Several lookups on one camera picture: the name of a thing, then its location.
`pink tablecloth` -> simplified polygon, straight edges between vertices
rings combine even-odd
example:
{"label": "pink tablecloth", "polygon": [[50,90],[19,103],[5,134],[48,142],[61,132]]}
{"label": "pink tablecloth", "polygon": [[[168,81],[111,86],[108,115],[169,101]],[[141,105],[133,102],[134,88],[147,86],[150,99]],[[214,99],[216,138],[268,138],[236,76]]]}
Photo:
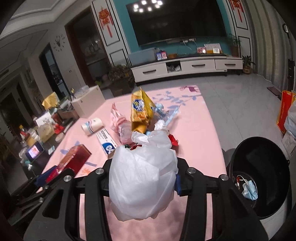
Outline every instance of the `pink tablecloth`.
{"label": "pink tablecloth", "polygon": [[[162,103],[165,109],[174,109],[181,105],[180,114],[169,126],[170,133],[179,140],[177,156],[186,159],[191,167],[200,170],[204,175],[218,177],[225,174],[225,164],[218,136],[207,109],[205,101],[197,86],[184,86],[177,88],[148,91],[153,102]],[[112,103],[129,119],[131,114],[131,96],[125,95],[106,102],[98,108],[89,119],[100,118],[111,137],[119,145],[116,133],[110,128],[110,110]],[[102,167],[107,156],[96,137],[87,137],[81,124],[87,119],[80,118],[67,132],[64,140],[55,150],[46,165],[44,172],[53,165],[57,165],[67,151],[74,145],[84,144],[92,153],[88,162],[84,164],[77,177],[85,176],[98,167]],[[114,241],[178,241],[183,226],[187,197],[179,197],[175,192],[173,201],[168,208],[159,213],[156,219],[148,218],[137,221],[118,221],[105,198],[108,224],[112,240]],[[207,228],[206,240],[212,237],[212,201],[207,196]],[[80,200],[80,235],[86,240],[84,225],[84,197]]]}

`potted plant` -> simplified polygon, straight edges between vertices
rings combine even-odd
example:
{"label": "potted plant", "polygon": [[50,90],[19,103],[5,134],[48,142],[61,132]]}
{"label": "potted plant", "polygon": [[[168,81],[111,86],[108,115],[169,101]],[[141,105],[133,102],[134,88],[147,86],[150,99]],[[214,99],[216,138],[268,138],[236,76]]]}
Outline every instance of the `potted plant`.
{"label": "potted plant", "polygon": [[238,57],[239,56],[239,46],[241,46],[241,43],[242,43],[240,41],[240,39],[232,34],[229,34],[228,43],[230,45],[231,55],[234,57]]}
{"label": "potted plant", "polygon": [[242,57],[242,62],[243,62],[243,69],[242,71],[245,74],[250,74],[251,73],[251,64],[256,65],[252,60],[251,56],[243,56]]}
{"label": "potted plant", "polygon": [[114,97],[131,93],[135,86],[133,72],[128,65],[116,65],[108,73],[111,80],[110,90]]}

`chinese knot decoration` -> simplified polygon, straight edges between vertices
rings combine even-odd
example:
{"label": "chinese knot decoration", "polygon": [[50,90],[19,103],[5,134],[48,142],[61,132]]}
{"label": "chinese knot decoration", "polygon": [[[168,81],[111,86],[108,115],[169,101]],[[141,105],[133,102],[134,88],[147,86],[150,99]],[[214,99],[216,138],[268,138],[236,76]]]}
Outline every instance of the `chinese knot decoration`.
{"label": "chinese knot decoration", "polygon": [[102,26],[102,29],[104,29],[104,26],[107,25],[108,32],[110,34],[110,37],[112,38],[112,33],[109,28],[109,24],[114,25],[114,23],[112,20],[112,16],[107,10],[107,8],[104,9],[103,7],[101,7],[101,11],[99,12],[99,19],[100,19],[100,24]]}
{"label": "chinese knot decoration", "polygon": [[240,0],[229,0],[230,5],[232,7],[232,9],[234,10],[235,8],[237,9],[238,13],[239,13],[239,18],[242,22],[242,16],[240,15],[240,10],[242,11],[242,13],[244,13],[244,10],[242,8],[242,4],[240,2]]}

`flat screen tv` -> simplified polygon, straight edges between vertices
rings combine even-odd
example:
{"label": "flat screen tv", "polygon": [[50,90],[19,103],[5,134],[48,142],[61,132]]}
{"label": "flat screen tv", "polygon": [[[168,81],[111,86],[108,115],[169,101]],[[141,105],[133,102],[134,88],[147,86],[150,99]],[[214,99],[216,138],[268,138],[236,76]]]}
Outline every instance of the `flat screen tv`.
{"label": "flat screen tv", "polygon": [[178,38],[226,37],[216,0],[142,0],[126,7],[139,46]]}

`silver bolt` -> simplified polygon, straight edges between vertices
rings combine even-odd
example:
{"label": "silver bolt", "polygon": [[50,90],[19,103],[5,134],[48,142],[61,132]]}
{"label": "silver bolt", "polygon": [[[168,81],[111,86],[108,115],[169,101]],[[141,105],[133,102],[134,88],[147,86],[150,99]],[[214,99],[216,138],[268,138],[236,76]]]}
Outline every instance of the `silver bolt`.
{"label": "silver bolt", "polygon": [[96,174],[103,174],[104,173],[104,169],[103,168],[98,168],[97,170],[96,170]]}
{"label": "silver bolt", "polygon": [[196,173],[196,169],[193,168],[193,167],[188,168],[187,171],[188,171],[188,173],[190,173],[190,174]]}
{"label": "silver bolt", "polygon": [[72,179],[72,177],[69,176],[69,175],[64,176],[64,181],[65,181],[65,182],[69,182],[71,179]]}
{"label": "silver bolt", "polygon": [[227,175],[225,175],[225,174],[222,174],[222,175],[220,176],[220,178],[221,178],[223,181],[227,181],[227,180],[229,179],[229,177],[228,177]]}

